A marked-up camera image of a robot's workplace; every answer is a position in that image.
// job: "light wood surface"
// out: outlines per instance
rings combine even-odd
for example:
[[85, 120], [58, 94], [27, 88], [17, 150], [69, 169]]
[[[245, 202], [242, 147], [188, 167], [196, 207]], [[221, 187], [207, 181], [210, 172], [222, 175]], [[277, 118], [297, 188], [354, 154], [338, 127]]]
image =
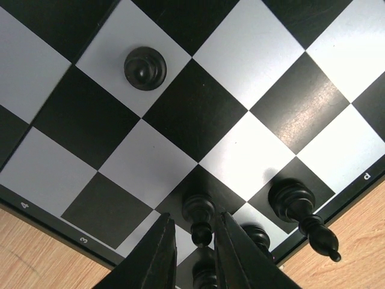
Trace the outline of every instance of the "light wood surface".
[[[283, 271], [303, 288], [385, 288], [385, 182], [330, 227], [342, 261], [301, 249]], [[91, 288], [106, 268], [0, 210], [0, 288]]]

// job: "wood grain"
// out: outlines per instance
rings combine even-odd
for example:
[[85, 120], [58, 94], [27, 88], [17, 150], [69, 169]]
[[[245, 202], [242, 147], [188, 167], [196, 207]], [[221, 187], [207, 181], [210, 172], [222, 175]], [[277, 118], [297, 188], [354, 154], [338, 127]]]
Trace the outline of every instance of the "wood grain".
[[[385, 182], [330, 227], [342, 261], [305, 246], [283, 271], [305, 289], [385, 288]], [[0, 210], [0, 288], [91, 288], [109, 270]]]

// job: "chessboard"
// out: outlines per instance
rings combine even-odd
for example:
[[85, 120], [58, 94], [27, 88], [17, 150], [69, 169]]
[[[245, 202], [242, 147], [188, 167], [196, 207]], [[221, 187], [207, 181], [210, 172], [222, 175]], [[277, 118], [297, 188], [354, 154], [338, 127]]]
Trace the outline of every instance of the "chessboard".
[[[1, 202], [110, 268], [169, 212], [186, 289], [202, 252], [182, 196], [205, 191], [260, 224], [278, 264], [304, 237], [269, 206], [274, 180], [299, 179], [329, 221], [384, 175], [384, 15], [383, 0], [0, 0]], [[151, 91], [123, 71], [140, 46], [167, 65]]]

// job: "black square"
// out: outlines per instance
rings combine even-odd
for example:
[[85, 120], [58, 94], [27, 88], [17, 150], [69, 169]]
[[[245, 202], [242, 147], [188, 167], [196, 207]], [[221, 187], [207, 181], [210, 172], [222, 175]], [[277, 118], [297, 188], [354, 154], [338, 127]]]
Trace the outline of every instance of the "black square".
[[117, 0], [0, 0], [0, 6], [75, 62]]
[[133, 0], [191, 56], [239, 0]]
[[248, 203], [255, 207], [258, 211], [269, 218], [279, 228], [286, 233], [290, 233], [295, 229], [297, 223], [286, 223], [280, 220], [270, 207], [268, 194], [271, 186], [282, 179], [297, 179], [309, 188], [315, 195], [315, 210], [323, 205], [327, 200], [334, 196], [333, 191], [322, 182], [307, 166], [305, 166], [297, 157], [295, 157], [286, 167], [284, 167], [269, 183], [259, 190]]
[[33, 125], [99, 169], [138, 121], [136, 114], [72, 66]]
[[353, 105], [385, 141], [385, 72], [353, 102]]
[[181, 289], [193, 288], [193, 275], [200, 269], [214, 269], [215, 253], [210, 247], [197, 248], [176, 270], [176, 285]]
[[152, 209], [100, 173], [62, 218], [116, 249]]
[[0, 105], [0, 168], [20, 142], [28, 124]]
[[297, 154], [348, 105], [304, 53], [250, 111]]
[[246, 112], [191, 60], [143, 119], [199, 162]]
[[182, 204], [184, 198], [196, 193], [208, 193], [219, 212], [226, 211], [234, 214], [245, 204], [241, 197], [198, 165], [158, 205], [156, 210], [159, 213], [170, 213], [171, 218], [175, 220], [175, 224], [190, 232], [191, 224], [186, 222], [182, 216]]
[[307, 49], [352, 0], [263, 0]]

